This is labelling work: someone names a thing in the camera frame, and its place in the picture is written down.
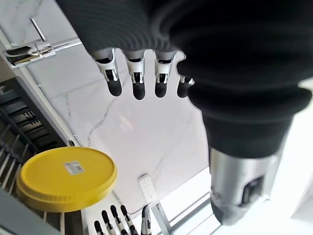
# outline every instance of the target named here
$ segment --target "dish rack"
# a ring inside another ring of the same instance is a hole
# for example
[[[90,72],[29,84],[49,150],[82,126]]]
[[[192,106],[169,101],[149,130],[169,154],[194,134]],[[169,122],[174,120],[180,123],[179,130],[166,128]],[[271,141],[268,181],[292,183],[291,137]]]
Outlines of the dish rack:
[[[6,234],[1,230],[15,235],[84,234],[81,211],[37,211],[21,204],[16,195],[16,177],[28,159],[67,145],[73,143],[62,140],[17,78],[0,83],[0,204],[7,213],[0,212],[0,234]],[[29,230],[31,224],[38,233]]]

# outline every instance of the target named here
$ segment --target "marble surface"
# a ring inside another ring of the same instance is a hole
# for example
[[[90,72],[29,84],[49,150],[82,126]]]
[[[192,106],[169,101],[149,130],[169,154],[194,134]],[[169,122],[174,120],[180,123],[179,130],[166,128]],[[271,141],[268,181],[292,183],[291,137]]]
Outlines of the marble surface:
[[[148,173],[157,199],[208,165],[207,140],[201,113],[189,99],[176,94],[179,75],[173,67],[164,98],[154,94],[154,63],[146,63],[146,96],[138,101],[125,71],[123,93],[110,95],[105,81],[97,81],[51,99],[84,146],[108,153],[118,179],[114,191],[131,213],[145,204],[138,177]]]
[[[30,17],[35,18],[51,43],[77,37],[54,0],[0,1],[0,26],[11,43],[20,45],[39,39]]]
[[[38,39],[34,17],[51,43],[76,37],[54,0],[1,0],[0,27],[13,44]],[[116,162],[114,191],[136,212],[146,203],[138,177],[148,173],[157,199],[208,166],[207,140],[201,113],[189,99],[177,96],[179,75],[173,66],[168,92],[155,96],[154,58],[146,54],[146,96],[138,101],[126,61],[116,51],[120,97],[113,97],[92,58],[82,45],[27,66],[43,93],[83,146],[108,153]],[[176,62],[183,59],[180,53]]]

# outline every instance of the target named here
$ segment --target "window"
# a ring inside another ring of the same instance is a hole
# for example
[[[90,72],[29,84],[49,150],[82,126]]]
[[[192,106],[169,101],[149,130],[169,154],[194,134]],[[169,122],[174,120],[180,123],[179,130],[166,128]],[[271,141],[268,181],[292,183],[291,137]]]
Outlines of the window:
[[[160,203],[171,222],[186,208],[210,192],[211,175],[207,167],[164,197]]]
[[[202,170],[152,207],[152,235],[210,234],[220,227],[210,205],[211,175]],[[141,215],[133,219],[140,230]]]

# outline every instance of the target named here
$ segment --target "gray vein in marble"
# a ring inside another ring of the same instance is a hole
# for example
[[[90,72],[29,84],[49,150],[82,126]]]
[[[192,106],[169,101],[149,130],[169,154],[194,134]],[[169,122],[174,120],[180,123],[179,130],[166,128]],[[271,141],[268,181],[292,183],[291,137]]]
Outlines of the gray vein in marble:
[[[125,84],[129,81],[129,75],[127,74],[126,77],[124,78],[123,82],[122,82],[122,88],[124,88]],[[94,131],[99,128],[100,126],[103,125],[107,115],[109,114],[109,111],[112,107],[112,105],[118,100],[118,97],[115,97],[109,104],[108,104],[108,107],[107,107],[107,110],[104,112],[104,115],[103,115],[103,118],[98,122],[96,123],[92,128],[91,130],[89,131],[89,134],[88,134],[88,137],[87,137],[87,147],[90,147],[90,144],[91,144],[91,136],[92,134],[94,133]]]
[[[186,123],[186,127],[182,129],[181,133],[178,135],[178,138],[175,140],[174,144],[170,145],[170,148],[165,151],[165,153],[163,154],[163,156],[161,157],[160,161],[157,163],[156,167],[154,168],[153,172],[152,172],[152,177],[154,175],[157,174],[157,172],[159,171],[159,169],[161,168],[161,166],[163,165],[163,162],[165,160],[165,158],[167,156],[169,156],[174,149],[176,148],[176,146],[178,145],[178,143],[181,141],[181,139],[184,137],[184,134],[186,133],[186,131],[188,130],[189,124],[191,123],[192,119],[194,117],[194,114],[190,114],[188,121]],[[153,180],[156,180],[158,178],[158,175],[156,175],[155,177],[153,177]]]
[[[65,95],[65,99],[66,99],[67,115],[68,115],[68,122],[69,122],[70,118],[71,118],[71,114],[70,114],[70,106],[69,106],[68,94]]]

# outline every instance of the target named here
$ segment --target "black plastic part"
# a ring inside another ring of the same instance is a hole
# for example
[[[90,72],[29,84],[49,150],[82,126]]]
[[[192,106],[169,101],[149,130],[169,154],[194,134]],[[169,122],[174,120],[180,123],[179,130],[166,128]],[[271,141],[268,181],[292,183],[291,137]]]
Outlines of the black plastic part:
[[[133,83],[133,94],[134,97],[138,100],[141,100],[145,97],[145,84],[144,83]]]
[[[146,217],[145,211],[146,211],[146,208],[147,208],[147,207],[149,207],[149,205],[145,205],[145,206],[142,208],[142,212],[141,212],[141,217],[142,217],[142,218],[145,218],[145,217]]]
[[[121,220],[118,217],[115,205],[110,206],[113,217],[116,219],[117,223],[121,223]]]
[[[262,193],[264,177],[259,177],[251,182],[249,182],[243,193],[243,198],[240,206],[245,207],[253,203]]]
[[[124,216],[127,216],[128,213],[127,213],[126,207],[124,205],[121,206],[121,211],[122,211]]]
[[[103,210],[103,211],[101,212],[101,215],[102,215],[103,221],[104,221],[107,225],[109,225],[110,229],[112,229],[112,226],[110,225],[110,220],[109,220],[107,211]]]
[[[109,91],[112,95],[120,96],[122,94],[122,86],[121,86],[121,82],[119,79],[117,81],[110,81],[107,83],[108,83]]]
[[[187,82],[185,83],[181,83],[179,82],[178,83],[178,87],[177,87],[177,95],[180,97],[180,98],[185,98],[188,96],[188,89],[189,87],[191,87],[191,85]]]
[[[166,89],[167,89],[167,83],[157,83],[156,82],[156,88],[155,93],[156,96],[159,98],[162,98],[166,95]]]
[[[102,232],[102,228],[98,220],[94,222],[94,228],[96,229],[97,232]]]
[[[131,226],[129,227],[129,230],[130,230],[130,232],[131,232],[131,235],[138,235],[138,232],[137,232],[137,230],[136,230],[136,228],[135,228],[134,225],[131,225]]]
[[[127,232],[125,229],[123,229],[123,230],[121,231],[121,235],[128,235],[128,232]]]
[[[224,213],[223,211],[218,208],[213,201],[211,201],[211,207],[212,207],[212,211],[216,217],[216,219],[221,223],[223,224],[223,219],[224,219]]]

